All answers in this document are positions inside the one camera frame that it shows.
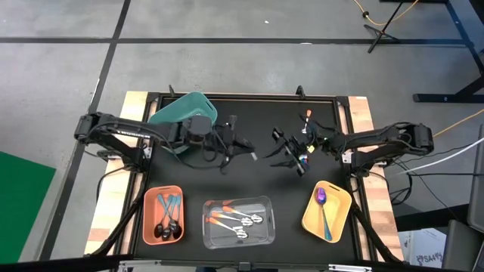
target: white cable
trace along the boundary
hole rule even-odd
[[[457,152],[457,153],[454,153],[448,157],[445,157],[444,159],[441,159],[441,160],[438,160],[436,162],[432,162],[432,163],[429,163],[429,164],[426,164],[426,165],[422,165],[422,166],[418,166],[416,168],[412,168],[410,170],[407,170],[407,171],[403,171],[403,172],[399,172],[397,175],[401,175],[401,174],[406,174],[406,173],[409,173],[409,172],[412,172],[412,171],[415,171],[415,170],[419,170],[419,169],[422,169],[422,168],[426,168],[426,167],[429,167],[429,166],[432,166],[432,165],[436,165],[438,163],[441,163],[441,162],[444,162],[448,159],[452,159],[453,157],[457,156],[457,155],[460,155],[464,152],[466,152],[467,150],[471,149],[472,147],[474,147],[475,145],[477,145],[478,143],[484,141],[484,138],[480,138],[477,142],[475,142],[474,144],[471,144],[469,147],[466,147],[464,148],[463,150]]]

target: gray floor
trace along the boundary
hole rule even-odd
[[[385,21],[396,6],[371,0],[361,3],[378,21]],[[469,2],[451,3],[476,48],[484,48],[484,27]],[[0,36],[111,37],[122,5],[123,0],[0,0]],[[138,0],[131,3],[121,36],[369,38],[363,23],[352,0]],[[388,32],[405,39],[459,38],[443,5],[418,4]],[[75,144],[73,129],[91,100],[107,46],[0,44],[0,150],[57,169],[22,261],[36,257]],[[126,91],[166,91],[168,84],[179,91],[285,94],[303,85],[307,94],[367,96],[376,126],[405,120],[422,122],[434,131],[482,108],[411,100],[416,92],[454,93],[476,79],[479,73],[466,48],[380,46],[373,54],[367,54],[367,48],[118,45],[98,109],[119,114]],[[20,108],[22,115],[11,118]],[[479,116],[438,137],[436,152],[475,141],[483,120]],[[470,172],[474,156],[472,150],[429,171]],[[104,167],[99,160],[83,158],[52,258],[82,255],[95,209],[95,187]],[[395,175],[398,171],[386,171],[391,190],[407,184],[405,177]],[[448,206],[469,199],[470,178],[425,180]],[[408,205],[419,211],[442,208],[419,181]],[[408,209],[395,211],[401,215]]]

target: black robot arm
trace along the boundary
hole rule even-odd
[[[301,117],[302,120],[308,119],[306,116]],[[404,154],[425,156],[433,151],[432,132],[422,124],[397,122],[385,128],[351,134],[343,134],[310,119],[307,121],[307,127],[303,141],[298,141],[295,137],[287,139],[279,128],[274,128],[272,137],[277,147],[267,157],[284,151],[284,158],[282,162],[271,166],[296,166],[297,173],[304,175],[309,170],[309,154],[320,149],[350,164],[352,174],[366,176],[375,163],[390,164]],[[369,152],[347,152],[370,146],[378,148]]]
[[[143,172],[147,160],[142,148],[129,147],[116,138],[115,134],[136,138],[154,138],[158,144],[175,149],[183,145],[202,146],[205,150],[223,153],[227,164],[234,156],[253,153],[253,145],[238,137],[234,131],[235,116],[224,125],[212,126],[206,116],[192,116],[180,122],[151,124],[93,113],[81,116],[74,138],[81,144],[99,144],[110,156],[119,156],[125,166]]]

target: wooden table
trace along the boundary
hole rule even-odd
[[[148,92],[146,91],[128,91],[124,100],[123,108],[119,117],[125,119],[132,119],[141,121],[146,106]],[[366,97],[349,97],[349,108],[351,112],[352,124],[355,132],[362,132],[374,129],[371,120],[370,108]],[[152,103],[150,108],[150,115],[154,114],[156,110],[156,103]],[[343,132],[347,133],[346,116],[342,106],[339,108],[340,118],[343,126]],[[137,138],[128,136],[117,136],[131,147],[135,147],[138,141]],[[361,148],[361,150],[369,151],[374,147]],[[112,171],[123,166],[120,159],[111,160],[108,162],[106,172]],[[374,166],[372,172],[384,175],[383,169]],[[133,199],[138,193],[139,184],[141,182],[142,174],[137,174],[135,182],[135,192]],[[85,253],[92,253],[101,246],[102,242],[109,236],[113,229],[118,224],[122,210],[123,203],[128,190],[129,172],[119,171],[115,174],[107,176],[101,186],[98,204],[96,205],[94,218],[92,220],[91,230],[89,232],[88,241],[85,246]],[[389,247],[390,251],[397,257],[403,260],[402,249],[400,248],[400,241],[396,229],[395,218],[393,215],[392,205],[386,187],[386,182],[377,176],[370,175],[364,178],[365,192],[368,202],[368,209],[370,211],[371,224],[376,230],[382,241]],[[356,201],[359,204],[358,194],[355,194]],[[124,233],[123,244],[121,246],[121,253],[128,252],[128,244],[131,238],[132,222],[129,222]],[[364,260],[370,260],[370,253],[368,250],[368,240],[363,227],[358,222],[358,232],[360,234],[361,251]]]

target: utensil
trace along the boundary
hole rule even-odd
[[[172,232],[173,232],[173,238],[175,239],[178,239],[180,238],[180,236],[182,235],[182,232],[183,232],[183,229],[182,229],[182,226],[180,226],[179,224],[179,221],[180,221],[180,208],[182,207],[182,196],[177,196],[177,200],[176,200],[176,204],[173,206],[173,213],[175,212],[175,208],[178,207],[178,215],[176,217],[177,220],[175,220],[176,222],[176,226],[174,226],[174,228],[172,229]]]
[[[165,204],[165,199],[163,198],[162,195],[158,194],[158,200],[161,202],[161,205],[163,206],[163,208],[165,209],[165,213],[168,215],[168,218],[169,218],[169,223],[168,223],[168,226],[166,229],[163,230],[162,234],[161,234],[161,240],[163,241],[167,241],[168,238],[172,235],[172,231],[173,229],[176,228],[176,226],[178,225],[178,222],[175,222],[172,218],[172,216],[170,215],[167,207],[166,207],[166,204]]]
[[[327,219],[326,215],[324,214],[324,204],[326,203],[327,197],[326,197],[326,192],[324,191],[323,188],[318,188],[316,191],[316,202],[321,205],[321,210],[323,211],[323,222],[324,222],[324,238],[326,240],[332,240],[333,237],[331,236],[331,231],[329,226],[327,225]]]
[[[226,224],[219,222],[215,218],[209,218],[209,222],[212,223],[212,224],[219,225],[220,227],[224,227],[228,230],[232,230],[233,232],[235,232],[235,234],[237,235],[237,238],[239,238],[239,239],[246,239],[249,236],[245,232],[245,230],[242,230],[242,227],[229,227]]]
[[[168,196],[168,208],[172,205],[173,201],[173,195]],[[163,220],[165,220],[166,217],[166,212],[163,215],[163,218],[161,218],[161,221],[158,225],[154,227],[154,236],[156,238],[160,238],[163,235]]]
[[[254,222],[252,221],[252,219],[250,218],[242,218],[242,219],[239,219],[239,218],[233,218],[233,217],[230,217],[228,215],[223,215],[219,212],[212,212],[212,216],[213,217],[217,217],[217,218],[224,218],[224,219],[230,219],[230,220],[235,220],[235,221],[239,221],[240,223],[242,223],[242,226],[244,227],[250,227],[254,224]]]
[[[235,210],[235,209],[228,207],[228,206],[223,206],[222,210],[224,212],[235,213],[237,215],[242,215],[242,216],[248,217],[248,218],[250,218],[250,220],[252,220],[256,224],[261,224],[262,221],[264,221],[264,219],[260,215],[246,215],[246,214],[239,212],[238,210]]]

